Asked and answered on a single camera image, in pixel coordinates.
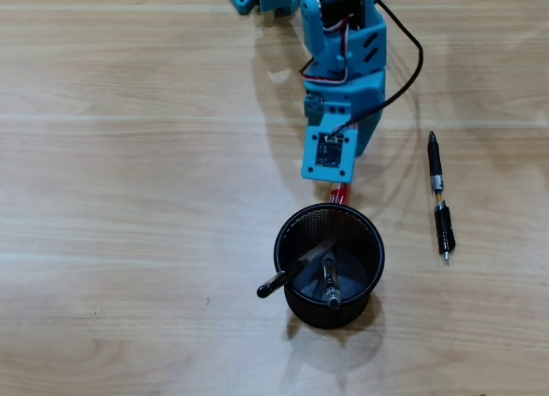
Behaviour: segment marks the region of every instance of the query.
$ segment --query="black mesh pen holder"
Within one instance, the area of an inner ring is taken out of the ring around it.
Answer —
[[[329,237],[336,241],[340,308],[331,310],[326,303],[319,260],[284,287],[292,312],[305,323],[320,328],[342,327],[355,320],[368,304],[385,263],[379,232],[366,216],[351,207],[322,203],[300,210],[282,226],[274,244],[276,271]]]

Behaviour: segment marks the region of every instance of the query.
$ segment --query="blue robotic arm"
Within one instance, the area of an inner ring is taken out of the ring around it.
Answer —
[[[300,6],[312,59],[302,73],[308,119],[301,174],[350,183],[381,111],[359,115],[385,100],[387,27],[376,0],[231,0],[241,14],[256,3],[290,14]],[[338,129],[357,122],[355,129]]]

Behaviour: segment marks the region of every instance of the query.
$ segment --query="wood grain surface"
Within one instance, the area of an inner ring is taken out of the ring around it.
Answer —
[[[329,193],[300,177],[299,15],[0,0],[0,395],[549,394],[549,0],[385,2],[425,69],[356,169],[382,281],[329,332],[255,293]],[[388,92],[416,57],[389,24]]]

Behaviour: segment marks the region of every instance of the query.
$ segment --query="black pen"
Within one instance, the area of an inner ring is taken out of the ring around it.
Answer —
[[[264,299],[274,291],[280,289],[283,285],[295,278],[304,271],[314,260],[326,255],[335,246],[335,239],[332,237],[320,243],[314,249],[292,261],[284,270],[280,270],[272,279],[269,279],[257,289],[257,295]]]
[[[454,231],[449,208],[443,198],[444,182],[443,167],[440,164],[437,137],[433,132],[429,133],[429,170],[431,172],[431,190],[435,206],[435,223],[437,225],[438,253],[443,256],[444,264],[449,264],[449,254],[455,248]]]

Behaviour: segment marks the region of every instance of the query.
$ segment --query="blue bracket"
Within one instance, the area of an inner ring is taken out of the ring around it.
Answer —
[[[307,75],[341,78],[347,61],[345,82],[305,82],[308,127],[301,175],[306,179],[350,183],[353,180],[355,159],[364,152],[382,112],[359,121],[356,129],[341,132],[343,142],[340,158],[333,158],[334,148],[331,147],[326,163],[325,154],[319,153],[323,149],[319,148],[318,140],[331,134],[338,126],[356,120],[359,115],[385,100],[387,26],[377,11],[375,0],[364,0],[365,26],[349,30],[347,57],[343,57],[342,32],[324,30],[319,1],[301,0],[301,15],[305,45],[315,60],[307,70]]]

